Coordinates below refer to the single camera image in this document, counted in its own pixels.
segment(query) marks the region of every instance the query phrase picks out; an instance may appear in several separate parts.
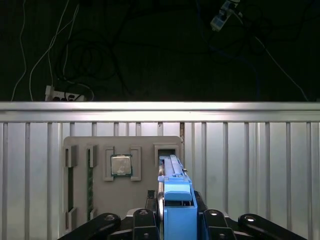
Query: metal pin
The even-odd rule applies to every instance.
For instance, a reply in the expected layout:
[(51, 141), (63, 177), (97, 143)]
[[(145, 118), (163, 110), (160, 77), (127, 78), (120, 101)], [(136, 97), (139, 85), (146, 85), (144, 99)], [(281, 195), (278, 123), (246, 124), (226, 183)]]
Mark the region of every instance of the metal pin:
[(115, 219), (115, 217), (113, 215), (108, 215), (104, 219), (107, 220), (107, 221), (112, 221), (112, 220)]
[(215, 210), (211, 210), (211, 211), (209, 211), (209, 213), (210, 213), (212, 216), (217, 216), (217, 215), (218, 215), (218, 212), (215, 211)]
[(252, 216), (245, 216), (244, 219), (247, 220), (248, 222), (254, 222), (255, 221), (255, 218), (252, 217)]

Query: screw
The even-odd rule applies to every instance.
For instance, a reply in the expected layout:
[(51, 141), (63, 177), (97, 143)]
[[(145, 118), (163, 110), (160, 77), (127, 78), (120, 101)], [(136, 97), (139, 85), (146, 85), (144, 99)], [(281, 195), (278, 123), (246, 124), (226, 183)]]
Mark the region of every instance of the screw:
[(244, 219), (247, 220), (248, 222), (254, 222), (255, 221), (255, 218), (252, 217), (252, 216), (245, 216)]
[(217, 216), (217, 215), (218, 215), (218, 212), (215, 211), (215, 210), (211, 210), (211, 211), (209, 211), (209, 213), (210, 213), (212, 216)]
[(115, 219), (115, 217), (113, 215), (108, 215), (104, 219), (107, 220), (107, 221), (112, 221), (112, 220)]
[(141, 214), (141, 215), (147, 215), (147, 214), (148, 214), (148, 212), (147, 212), (146, 210), (144, 210), (144, 209), (143, 209), (143, 210), (141, 210), (141, 211), (140, 211), (140, 214)]

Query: black cable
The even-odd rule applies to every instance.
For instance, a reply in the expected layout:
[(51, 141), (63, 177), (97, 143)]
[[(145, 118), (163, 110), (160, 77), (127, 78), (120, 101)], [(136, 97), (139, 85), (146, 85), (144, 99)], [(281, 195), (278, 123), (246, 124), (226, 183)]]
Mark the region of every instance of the black cable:
[(150, 47), (150, 48), (155, 48), (155, 49), (160, 49), (176, 54), (181, 54), (181, 55), (205, 55), (208, 54), (209, 51), (195, 51), (195, 52), (187, 52), (187, 51), (182, 51), (182, 50), (177, 50), (177, 49), (171, 49), (167, 47), (162, 47), (150, 43), (141, 43), (141, 42), (133, 42), (133, 41), (118, 41), (118, 44), (126, 44), (126, 45), (132, 45), (132, 46), (138, 46), (138, 47)]
[[(94, 38), (94, 40), (84, 38), (84, 34)], [(69, 48), (69, 61), (72, 66), (72, 75), (63, 74), (63, 64), (67, 46)], [(114, 72), (108, 76), (100, 76), (103, 66), (105, 65), (106, 57), (111, 59)], [(78, 80), (83, 77), (91, 78), (94, 82), (105, 82), (117, 74), (121, 82), (123, 94), (125, 94), (124, 90), (126, 90), (132, 95), (132, 92), (123, 80), (117, 57), (110, 44), (100, 33), (91, 29), (82, 29), (71, 35), (69, 41), (59, 54), (55, 70), (58, 79), (61, 81), (72, 81), (75, 85), (79, 84)]]
[(128, 19), (129, 19), (131, 13), (133, 12), (133, 10), (134, 10), (134, 8), (136, 6), (137, 1), (138, 0), (133, 0), (132, 3), (130, 4), (130, 6), (129, 6), (129, 8), (128, 8), (128, 10), (127, 10), (127, 12), (126, 12), (121, 24), (120, 24), (120, 27), (118, 28), (118, 31), (115, 33), (115, 35), (114, 35), (114, 37), (113, 37), (113, 39), (111, 41), (111, 44), (110, 44), (111, 47), (113, 47), (114, 45), (117, 44), (117, 42), (119, 40), (119, 37), (120, 37), (120, 35), (121, 35), (121, 33), (122, 33), (122, 31), (123, 31)]
[(150, 8), (141, 10), (139, 12), (132, 13), (127, 20), (133, 20), (141, 17), (146, 17), (150, 15), (163, 14), (175, 11), (191, 10), (193, 7), (191, 5), (170, 5), (170, 6), (160, 6), (157, 9)]

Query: blue cable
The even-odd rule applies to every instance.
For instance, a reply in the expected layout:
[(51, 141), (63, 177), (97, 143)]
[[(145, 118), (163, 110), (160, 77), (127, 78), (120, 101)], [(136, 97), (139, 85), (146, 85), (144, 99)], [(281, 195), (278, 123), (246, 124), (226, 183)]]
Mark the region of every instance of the blue cable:
[(256, 98), (257, 100), (259, 101), (260, 100), (260, 79), (259, 79), (259, 74), (258, 74), (258, 71), (257, 69), (255, 68), (255, 66), (247, 61), (244, 57), (242, 56), (237, 56), (237, 57), (234, 57), (234, 56), (231, 56), (227, 53), (225, 53), (224, 51), (214, 47), (214, 46), (211, 46), (209, 44), (209, 42), (206, 40), (205, 36), (204, 36), (204, 30), (203, 28), (201, 27), (201, 18), (200, 18), (200, 12), (201, 12), (201, 8), (200, 8), (200, 5), (199, 5), (199, 0), (195, 0), (196, 2), (196, 6), (197, 6), (197, 17), (198, 17), (198, 27), (199, 27), (199, 30), (200, 30), (200, 33), (201, 33), (201, 37), (202, 39), (204, 40), (204, 42), (209, 46), (210, 50), (212, 52), (218, 52), (221, 56), (225, 57), (225, 58), (228, 58), (228, 59), (236, 59), (236, 60), (239, 60), (245, 64), (247, 64), (249, 67), (252, 68), (252, 70), (254, 71), (255, 73), (255, 86), (256, 86)]

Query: power strip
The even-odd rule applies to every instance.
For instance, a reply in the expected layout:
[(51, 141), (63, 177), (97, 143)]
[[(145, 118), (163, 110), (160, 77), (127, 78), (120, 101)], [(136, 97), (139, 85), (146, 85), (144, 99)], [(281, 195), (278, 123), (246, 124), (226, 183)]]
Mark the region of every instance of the power strip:
[(238, 4), (240, 3), (240, 0), (226, 0), (224, 4), (222, 5), (219, 14), (216, 15), (212, 21), (210, 22), (210, 25), (212, 27), (213, 31), (219, 32), (225, 23), (228, 21), (230, 16), (232, 15), (230, 5), (233, 6), (233, 8), (236, 8)]
[(77, 102), (85, 102), (85, 96), (70, 92), (64, 91), (55, 91), (55, 87), (46, 86), (45, 88), (45, 101), (46, 102), (68, 102), (74, 101), (76, 99)]

